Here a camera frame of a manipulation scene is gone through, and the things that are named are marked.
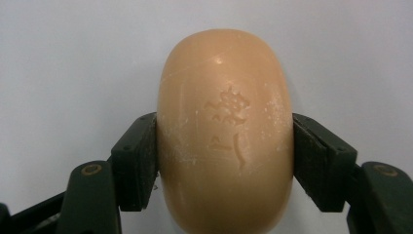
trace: soap bar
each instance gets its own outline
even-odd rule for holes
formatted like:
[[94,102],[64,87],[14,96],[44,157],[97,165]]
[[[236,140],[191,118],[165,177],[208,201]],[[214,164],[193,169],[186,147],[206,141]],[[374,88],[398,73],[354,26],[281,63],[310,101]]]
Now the soap bar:
[[183,230],[271,230],[291,190],[293,131],[270,47],[234,29],[179,42],[162,74],[157,141],[164,196]]

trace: white backdrop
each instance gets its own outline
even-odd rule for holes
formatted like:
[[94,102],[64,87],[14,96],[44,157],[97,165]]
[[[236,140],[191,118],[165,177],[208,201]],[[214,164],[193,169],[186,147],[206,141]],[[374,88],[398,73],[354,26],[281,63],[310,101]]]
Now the white backdrop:
[[[0,202],[12,214],[63,191],[76,166],[107,159],[137,117],[156,111],[172,47],[226,27],[277,53],[296,113],[413,176],[412,1],[2,1]],[[348,233],[297,181],[272,233]],[[124,233],[182,233],[162,188]]]

